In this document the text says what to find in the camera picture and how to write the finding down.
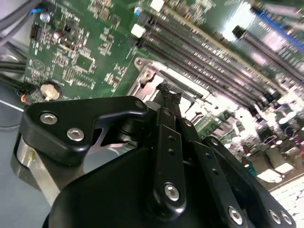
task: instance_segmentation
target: metal screw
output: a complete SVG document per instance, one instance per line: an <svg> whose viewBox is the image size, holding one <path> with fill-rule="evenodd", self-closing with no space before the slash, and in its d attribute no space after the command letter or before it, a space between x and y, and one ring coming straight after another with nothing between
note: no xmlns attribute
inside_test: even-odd
<svg viewBox="0 0 304 228"><path fill-rule="evenodd" d="M291 225L291 224L293 223L292 220L289 218L289 216L286 215L283 211L281 211L281 214L282 214L284 220L285 220L289 225Z"/></svg>
<svg viewBox="0 0 304 228"><path fill-rule="evenodd" d="M40 13L40 20L44 23L49 23L51 16L48 13Z"/></svg>
<svg viewBox="0 0 304 228"><path fill-rule="evenodd" d="M168 196L168 198L172 201L178 201L180 198L180 193L177 190L177 188L172 184L166 184L165 185L165 193Z"/></svg>
<svg viewBox="0 0 304 228"><path fill-rule="evenodd" d="M142 102L140 102L140 101L135 101L135 104L136 104L137 107L143 108Z"/></svg>
<svg viewBox="0 0 304 228"><path fill-rule="evenodd" d="M141 64L143 64L143 62L140 59L138 59L136 60L136 64L140 66Z"/></svg>
<svg viewBox="0 0 304 228"><path fill-rule="evenodd" d="M58 118L52 113L43 113L40 116L40 121L44 124L53 125L53 124L57 123Z"/></svg>
<svg viewBox="0 0 304 228"><path fill-rule="evenodd" d="M215 139L211 139L211 142L216 146L218 145L218 141L216 141Z"/></svg>
<svg viewBox="0 0 304 228"><path fill-rule="evenodd" d="M69 129L67 131L66 135L70 140L73 140L73 141L76 141L76 142L79 142L79 141L83 140L84 137L85 137L85 134L78 128Z"/></svg>
<svg viewBox="0 0 304 228"><path fill-rule="evenodd" d="M164 113L165 113L167 116L171 116L171 113L169 113L168 110L165 110Z"/></svg>
<svg viewBox="0 0 304 228"><path fill-rule="evenodd" d="M281 224L281 219L272 210L269 210L269 214L277 224Z"/></svg>
<svg viewBox="0 0 304 228"><path fill-rule="evenodd" d="M188 127L191 127L191 126L192 126L192 124L191 124L191 122L190 122L189 120L185 120L185 124L186 124Z"/></svg>
<svg viewBox="0 0 304 228"><path fill-rule="evenodd" d="M237 223L238 225L243 224L243 218L241 214L234 207L229 206L228 213L235 223Z"/></svg>

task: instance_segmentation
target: electronic component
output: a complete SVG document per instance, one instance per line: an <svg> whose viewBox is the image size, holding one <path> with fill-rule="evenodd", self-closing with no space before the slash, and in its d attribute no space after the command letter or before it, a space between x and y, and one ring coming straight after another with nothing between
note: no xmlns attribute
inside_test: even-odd
<svg viewBox="0 0 304 228"><path fill-rule="evenodd" d="M109 18L109 15L110 15L110 12L107 8L102 8L99 12L99 18L102 19L102 20L108 20Z"/></svg>
<svg viewBox="0 0 304 228"><path fill-rule="evenodd" d="M178 8L177 8L177 12L181 15L181 16L185 16L186 13L188 13L189 11L189 7L184 4L184 3L181 3Z"/></svg>
<svg viewBox="0 0 304 228"><path fill-rule="evenodd" d="M40 87L40 91L44 96L45 101L57 100L62 95L62 89L54 82L45 82Z"/></svg>
<svg viewBox="0 0 304 228"><path fill-rule="evenodd" d="M64 34L65 34L64 30L62 30L62 29L56 30L53 33L53 38L57 40L59 38L62 38L64 36Z"/></svg>
<svg viewBox="0 0 304 228"><path fill-rule="evenodd" d="M120 23L120 20L117 16L113 16L111 18L111 24L116 28Z"/></svg>
<svg viewBox="0 0 304 228"><path fill-rule="evenodd" d="M32 25L31 30L30 30L30 38L38 41L40 40L41 37L41 32L42 32L42 27L40 27L37 24Z"/></svg>

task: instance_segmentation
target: screw hole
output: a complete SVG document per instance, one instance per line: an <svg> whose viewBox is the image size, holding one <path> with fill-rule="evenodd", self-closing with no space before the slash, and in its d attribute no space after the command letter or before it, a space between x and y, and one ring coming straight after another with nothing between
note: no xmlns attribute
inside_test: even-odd
<svg viewBox="0 0 304 228"><path fill-rule="evenodd" d="M172 149L169 149L168 152L169 152L169 154L172 155L172 156L175 155L175 152L174 152L174 150L172 150Z"/></svg>
<svg viewBox="0 0 304 228"><path fill-rule="evenodd" d="M209 158L209 159L211 159L212 157L211 157L211 155L210 154L208 154L208 153L206 153L206 157L207 158Z"/></svg>
<svg viewBox="0 0 304 228"><path fill-rule="evenodd" d="M174 142L175 141L175 138L173 137L173 136L169 136L169 139L172 141L172 142Z"/></svg>
<svg viewBox="0 0 304 228"><path fill-rule="evenodd" d="M212 171L214 172L215 175L219 175L219 172L217 171L217 169L212 169Z"/></svg>

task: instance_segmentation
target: black cable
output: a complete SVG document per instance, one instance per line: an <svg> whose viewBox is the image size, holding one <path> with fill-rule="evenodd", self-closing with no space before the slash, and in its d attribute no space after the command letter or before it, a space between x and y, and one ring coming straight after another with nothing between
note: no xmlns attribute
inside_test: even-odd
<svg viewBox="0 0 304 228"><path fill-rule="evenodd" d="M22 4L18 9L11 12L5 18L0 20L0 31L3 31L12 24L14 24L17 20L22 18L25 14L30 12L32 9L34 9L41 2L42 0L29 0L24 4Z"/></svg>
<svg viewBox="0 0 304 228"><path fill-rule="evenodd" d="M32 18L32 14L28 13L19 23L16 25L7 35L0 38L0 46L5 45L7 42L9 42L14 35L16 35L17 32Z"/></svg>
<svg viewBox="0 0 304 228"><path fill-rule="evenodd" d="M8 73L16 73L16 74L24 74L25 73L25 69L22 69L22 68L0 67L0 71L2 71L2 72L8 72Z"/></svg>
<svg viewBox="0 0 304 228"><path fill-rule="evenodd" d="M21 62L27 61L27 57L24 54L22 54L22 52L19 50L19 48L17 48L10 42L7 42L4 45L4 47L6 47L12 54L14 54L17 57L17 59L19 59Z"/></svg>
<svg viewBox="0 0 304 228"><path fill-rule="evenodd" d="M14 62L0 62L0 67L4 68L25 68L25 63L14 63Z"/></svg>
<svg viewBox="0 0 304 228"><path fill-rule="evenodd" d="M0 126L0 131L10 131L15 130L20 127L20 124L12 125L12 126Z"/></svg>

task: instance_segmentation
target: capacitor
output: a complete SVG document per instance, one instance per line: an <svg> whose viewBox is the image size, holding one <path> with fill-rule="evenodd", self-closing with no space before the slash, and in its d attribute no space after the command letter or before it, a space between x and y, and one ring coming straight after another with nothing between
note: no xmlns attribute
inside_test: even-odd
<svg viewBox="0 0 304 228"><path fill-rule="evenodd" d="M51 20L51 16L48 12L42 12L40 13L40 20L44 23L49 23L49 21Z"/></svg>
<svg viewBox="0 0 304 228"><path fill-rule="evenodd" d="M249 156L251 155L251 152L250 152L248 146L244 145L244 146L243 146L243 151L244 151L244 153L245 153L245 155L246 155L247 157L249 157Z"/></svg>
<svg viewBox="0 0 304 228"><path fill-rule="evenodd" d="M138 18L140 14L142 13L142 8L140 6L136 6L134 9L134 16Z"/></svg>
<svg viewBox="0 0 304 228"><path fill-rule="evenodd" d="M64 30L59 29L59 30L54 32L53 38L54 39L59 39L59 38L63 37L64 34L65 34Z"/></svg>

